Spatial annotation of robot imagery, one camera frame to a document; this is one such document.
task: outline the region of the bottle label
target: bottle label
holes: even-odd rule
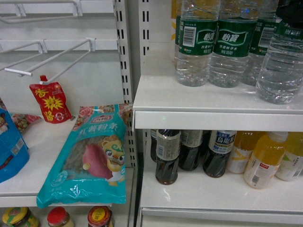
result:
[[[227,169],[235,174],[244,172],[252,150],[242,150],[233,146],[231,155],[227,162]]]
[[[176,136],[163,136],[157,132],[157,157],[164,161],[172,161],[178,158],[180,153],[180,136],[179,132]]]
[[[303,157],[286,152],[276,176],[285,181],[294,180],[303,169]]]
[[[252,38],[250,53],[265,56],[271,37],[274,35],[276,23],[259,19],[256,24],[255,32]]]
[[[157,130],[156,129],[151,129],[151,137],[157,140]]]
[[[252,153],[244,172],[244,178],[249,185],[261,189],[274,177],[278,168],[279,165],[271,166],[261,162]]]
[[[196,148],[202,144],[203,130],[182,130],[181,143],[189,148]]]
[[[228,154],[233,147],[236,131],[212,131],[208,147],[217,154]]]
[[[214,48],[217,21],[180,22],[179,52],[187,55],[209,55]]]
[[[214,53],[228,57],[246,57],[255,30],[256,22],[218,21]]]
[[[303,29],[290,27],[284,21],[277,24],[274,33],[291,39],[303,40]]]
[[[181,16],[178,15],[176,18],[176,39],[175,39],[176,45],[179,45],[180,42],[180,20],[181,20]]]

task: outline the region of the glass jar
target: glass jar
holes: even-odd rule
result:
[[[115,221],[112,211],[107,206],[93,207],[87,217],[88,227],[114,227]]]
[[[52,209],[47,215],[50,227],[74,227],[70,214],[63,207]]]
[[[2,216],[8,227],[39,227],[39,220],[28,207],[8,208]]]

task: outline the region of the red jar lid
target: red jar lid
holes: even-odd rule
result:
[[[93,227],[105,225],[111,218],[111,211],[107,206],[95,206],[88,214],[89,224]]]
[[[66,219],[66,210],[63,207],[52,209],[47,215],[48,224],[51,226],[61,225]]]

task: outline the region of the yellow jar lid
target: yellow jar lid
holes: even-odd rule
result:
[[[21,221],[27,214],[27,207],[11,207],[8,208],[2,216],[2,221],[5,224],[16,224]]]

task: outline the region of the packaged food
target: packaged food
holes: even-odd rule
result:
[[[20,114],[14,113],[11,116],[15,126],[19,132],[23,133],[24,130],[31,124],[41,119],[40,116],[30,115],[30,114]]]
[[[52,209],[47,215],[47,223],[50,227],[74,227],[70,214],[63,207]]]
[[[131,104],[81,107],[38,196],[52,203],[125,203],[126,123]]]
[[[2,216],[8,227],[39,227],[39,220],[28,207],[8,208]]]
[[[88,227],[114,227],[115,220],[112,211],[107,206],[93,207],[87,216]]]
[[[28,147],[0,98],[0,182],[15,176],[29,160]]]
[[[40,76],[40,79],[47,81],[46,75]],[[65,94],[58,82],[48,85],[31,84],[29,88],[39,103],[46,122],[58,124],[71,119],[72,115],[65,104]]]

